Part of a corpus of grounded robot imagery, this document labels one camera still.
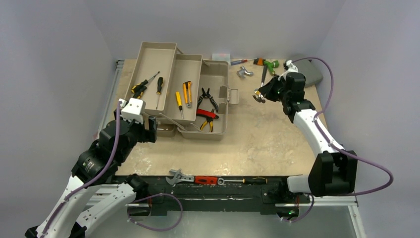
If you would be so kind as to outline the yellow black screwdriver large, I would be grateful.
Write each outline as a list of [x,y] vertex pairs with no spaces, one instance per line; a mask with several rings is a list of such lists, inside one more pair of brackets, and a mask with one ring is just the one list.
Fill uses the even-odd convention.
[[146,79],[143,82],[141,82],[140,84],[137,84],[137,85],[133,86],[131,88],[131,92],[133,93],[133,98],[140,99],[142,97],[143,93],[146,91],[147,85],[150,82],[152,82],[159,73],[160,73],[160,71],[158,71],[156,74],[154,74],[150,79]]

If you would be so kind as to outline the yellow black screwdriver slim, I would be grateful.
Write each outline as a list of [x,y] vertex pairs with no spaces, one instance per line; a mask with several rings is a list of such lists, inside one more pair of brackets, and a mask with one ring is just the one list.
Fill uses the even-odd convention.
[[161,91],[162,91],[162,86],[163,86],[163,77],[159,77],[158,78],[158,81],[157,81],[157,104],[156,104],[156,110],[158,109],[160,95],[161,95]]

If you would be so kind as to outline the beige plastic tool box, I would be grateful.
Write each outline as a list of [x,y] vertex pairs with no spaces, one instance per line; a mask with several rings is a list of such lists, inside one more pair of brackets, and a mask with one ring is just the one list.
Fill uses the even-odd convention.
[[[159,125],[170,126],[187,139],[221,140],[227,130],[228,107],[239,100],[237,89],[229,86],[229,64],[206,60],[202,55],[185,54],[176,43],[143,42],[125,99],[128,101],[133,97],[133,86],[150,79],[158,71],[160,73],[147,85],[140,98],[146,103],[145,115],[156,117]],[[159,77],[163,77],[163,86],[156,110]],[[186,106],[183,92],[183,83],[187,81],[192,82],[190,108]],[[184,119],[177,106],[177,91],[181,94]],[[213,120],[213,132],[209,132],[208,125],[200,131],[206,118],[196,116],[197,109],[214,110],[219,116]]]

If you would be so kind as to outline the yellow black utility knife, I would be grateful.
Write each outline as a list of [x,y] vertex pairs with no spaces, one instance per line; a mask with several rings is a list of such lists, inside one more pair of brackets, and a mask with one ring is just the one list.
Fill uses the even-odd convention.
[[191,92],[191,81],[187,81],[183,83],[183,92],[184,92],[184,99],[186,106],[190,108],[192,106],[192,92]]

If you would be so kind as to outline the red black folding tool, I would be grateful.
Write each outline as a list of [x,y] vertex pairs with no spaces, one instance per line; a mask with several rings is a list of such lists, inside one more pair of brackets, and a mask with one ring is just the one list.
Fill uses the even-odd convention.
[[219,119],[219,116],[212,111],[206,111],[203,109],[197,109],[196,116],[204,117],[204,118],[211,118],[211,119]]

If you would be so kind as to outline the yellow black pliers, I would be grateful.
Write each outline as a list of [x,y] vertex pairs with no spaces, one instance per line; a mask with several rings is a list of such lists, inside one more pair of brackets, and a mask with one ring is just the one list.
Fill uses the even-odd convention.
[[200,131],[204,131],[207,125],[209,126],[209,132],[213,132],[213,118],[206,118],[200,126]]

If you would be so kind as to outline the small black handled hammer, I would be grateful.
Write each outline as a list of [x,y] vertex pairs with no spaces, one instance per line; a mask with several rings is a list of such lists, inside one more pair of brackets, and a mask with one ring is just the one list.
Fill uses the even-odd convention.
[[263,66],[263,71],[262,71],[261,85],[258,89],[256,89],[254,91],[254,95],[253,95],[253,99],[255,101],[257,101],[258,103],[263,103],[263,104],[265,104],[265,99],[263,98],[263,96],[260,92],[260,88],[264,86],[265,78],[266,78],[266,74],[267,74],[267,69],[268,69],[267,65],[264,65]]

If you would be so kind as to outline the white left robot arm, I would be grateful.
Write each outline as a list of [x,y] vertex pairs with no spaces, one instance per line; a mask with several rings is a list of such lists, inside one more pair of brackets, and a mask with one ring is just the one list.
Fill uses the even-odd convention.
[[67,187],[49,216],[38,226],[25,232],[26,238],[85,238],[91,228],[86,220],[80,222],[86,203],[100,185],[115,175],[134,146],[154,143],[157,139],[156,118],[148,118],[149,128],[136,120],[115,117],[100,131],[88,150],[78,158],[71,170]]

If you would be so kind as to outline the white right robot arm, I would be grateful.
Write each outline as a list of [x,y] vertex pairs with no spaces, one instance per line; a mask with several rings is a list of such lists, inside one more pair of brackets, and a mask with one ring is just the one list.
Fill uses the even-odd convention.
[[318,120],[313,103],[305,99],[306,78],[298,72],[275,75],[259,88],[261,95],[273,102],[281,102],[284,114],[305,136],[315,156],[307,175],[289,176],[278,188],[279,198],[291,201],[298,193],[317,197],[340,196],[354,192],[358,161],[354,151],[335,145],[333,137]]

